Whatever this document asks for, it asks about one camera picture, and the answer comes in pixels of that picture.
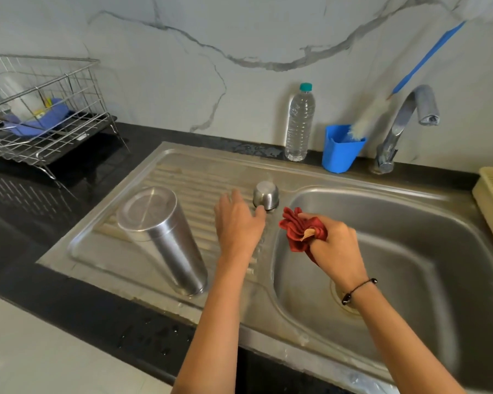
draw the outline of steel tumbler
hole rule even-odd
[[[117,221],[177,293],[204,291],[207,269],[173,191],[155,186],[138,192],[119,207]]]

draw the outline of chrome faucet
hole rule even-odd
[[[385,174],[393,171],[394,156],[398,149],[396,144],[405,126],[408,125],[414,110],[418,110],[418,123],[421,125],[438,125],[440,114],[436,106],[433,89],[428,85],[419,85],[405,99],[400,107],[393,125],[382,144],[376,148],[376,158],[371,171],[376,174]]]

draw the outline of bracelet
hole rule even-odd
[[[352,289],[349,293],[347,293],[345,296],[343,296],[342,298],[342,304],[343,305],[347,305],[348,303],[351,302],[351,298],[352,298],[352,294],[359,288],[361,288],[363,285],[365,285],[366,283],[369,283],[369,282],[372,282],[373,284],[377,284],[378,283],[378,279],[376,278],[371,278],[371,279],[368,279],[366,280],[364,283],[361,283],[359,284],[358,286],[356,286],[354,289]]]

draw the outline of person's left hand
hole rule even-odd
[[[231,200],[228,193],[221,195],[214,211],[217,237],[221,245],[221,257],[217,268],[237,266],[246,272],[265,228],[265,209],[258,206],[256,215],[252,216],[239,190],[234,189]]]

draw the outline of white floor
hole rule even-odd
[[[0,299],[0,394],[166,394],[171,386]]]

